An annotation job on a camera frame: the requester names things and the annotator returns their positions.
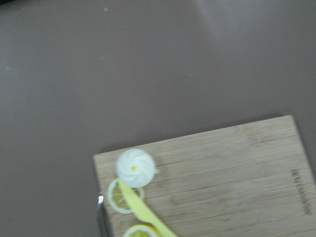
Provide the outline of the lemon slice upper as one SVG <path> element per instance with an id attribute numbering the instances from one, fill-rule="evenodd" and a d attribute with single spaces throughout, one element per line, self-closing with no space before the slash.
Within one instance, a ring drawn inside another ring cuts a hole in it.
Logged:
<path id="1" fill-rule="evenodd" d="M 131 226 L 123 235 L 123 237 L 159 237 L 158 231 L 145 224 Z"/>

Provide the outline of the yellow plastic knife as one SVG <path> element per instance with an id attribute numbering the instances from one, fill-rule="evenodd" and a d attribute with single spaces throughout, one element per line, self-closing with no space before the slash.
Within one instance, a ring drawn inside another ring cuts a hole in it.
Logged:
<path id="1" fill-rule="evenodd" d="M 177 235 L 145 204 L 145 202 L 127 186 L 121 179 L 118 180 L 119 188 L 134 216 L 142 221 L 151 224 L 162 237 L 177 237 Z"/>

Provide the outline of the bamboo cutting board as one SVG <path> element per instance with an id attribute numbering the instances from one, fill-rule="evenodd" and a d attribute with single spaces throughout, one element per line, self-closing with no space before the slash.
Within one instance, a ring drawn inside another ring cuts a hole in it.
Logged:
<path id="1" fill-rule="evenodd" d="M 293 116 L 140 145 L 144 203 L 178 237 L 313 237 L 316 182 Z"/>

